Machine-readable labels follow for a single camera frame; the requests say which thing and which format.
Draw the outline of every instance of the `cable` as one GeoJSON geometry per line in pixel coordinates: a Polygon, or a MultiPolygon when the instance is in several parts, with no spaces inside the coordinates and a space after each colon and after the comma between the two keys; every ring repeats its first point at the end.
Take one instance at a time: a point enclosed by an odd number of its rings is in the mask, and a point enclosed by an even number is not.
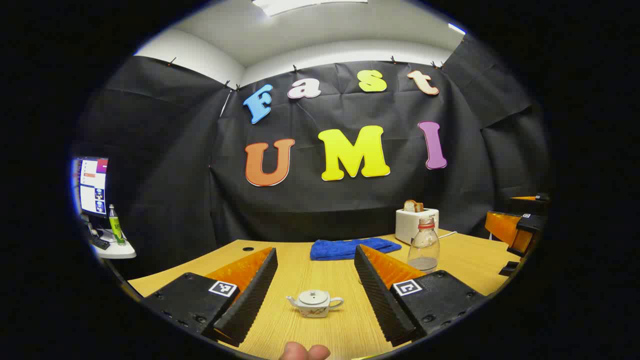
{"type": "Polygon", "coordinates": [[[446,237],[447,237],[447,236],[449,236],[449,235],[453,235],[453,234],[457,234],[457,233],[458,233],[457,231],[452,231],[452,232],[451,232],[451,233],[449,233],[449,234],[442,235],[442,236],[438,236],[438,239],[446,238],[446,237]]]}

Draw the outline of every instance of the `blue towel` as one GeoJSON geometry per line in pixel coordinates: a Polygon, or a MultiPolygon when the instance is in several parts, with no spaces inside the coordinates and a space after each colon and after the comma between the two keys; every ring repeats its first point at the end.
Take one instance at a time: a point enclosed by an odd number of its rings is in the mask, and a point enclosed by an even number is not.
{"type": "Polygon", "coordinates": [[[400,244],[381,238],[347,241],[317,240],[311,245],[311,260],[353,259],[356,255],[356,246],[358,246],[358,244],[368,246],[380,252],[392,252],[402,248],[400,244]]]}

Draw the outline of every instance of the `hand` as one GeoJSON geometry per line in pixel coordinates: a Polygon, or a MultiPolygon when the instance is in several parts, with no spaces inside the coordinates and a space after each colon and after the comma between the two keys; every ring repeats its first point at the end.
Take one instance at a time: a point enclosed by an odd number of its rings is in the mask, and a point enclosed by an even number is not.
{"type": "Polygon", "coordinates": [[[324,345],[314,345],[307,351],[301,344],[290,341],[285,345],[280,360],[325,360],[329,355],[331,352],[324,345]]]}

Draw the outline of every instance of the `white teapot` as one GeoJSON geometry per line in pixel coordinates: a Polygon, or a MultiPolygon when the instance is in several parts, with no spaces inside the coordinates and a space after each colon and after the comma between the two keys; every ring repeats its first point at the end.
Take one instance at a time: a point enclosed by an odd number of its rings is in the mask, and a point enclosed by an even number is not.
{"type": "Polygon", "coordinates": [[[328,315],[330,309],[335,309],[344,303],[341,297],[330,297],[328,291],[307,290],[298,295],[298,300],[294,300],[288,296],[291,305],[300,310],[305,318],[324,318],[328,315]],[[329,306],[330,302],[339,301],[337,305],[329,306]]]}

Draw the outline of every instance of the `monitor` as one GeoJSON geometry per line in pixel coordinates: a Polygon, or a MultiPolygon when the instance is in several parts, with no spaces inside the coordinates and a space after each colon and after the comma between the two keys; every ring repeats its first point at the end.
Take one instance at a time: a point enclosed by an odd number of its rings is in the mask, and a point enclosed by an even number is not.
{"type": "Polygon", "coordinates": [[[76,157],[73,160],[73,181],[78,212],[95,217],[108,217],[107,158],[76,157]]]}

